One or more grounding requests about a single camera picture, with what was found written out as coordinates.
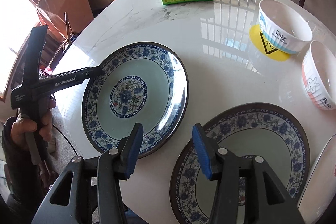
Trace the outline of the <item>person's left hand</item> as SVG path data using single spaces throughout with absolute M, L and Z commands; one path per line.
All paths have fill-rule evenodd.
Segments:
M 46 114 L 41 118 L 42 127 L 39 130 L 39 135 L 44 141 L 49 142 L 52 139 L 52 113 L 51 109 L 56 107 L 56 101 L 50 99 L 49 109 Z M 21 149 L 28 150 L 28 145 L 25 138 L 25 133 L 34 133 L 38 129 L 38 125 L 35 121 L 29 118 L 23 118 L 21 114 L 17 117 L 17 120 L 13 123 L 11 128 L 11 139 Z

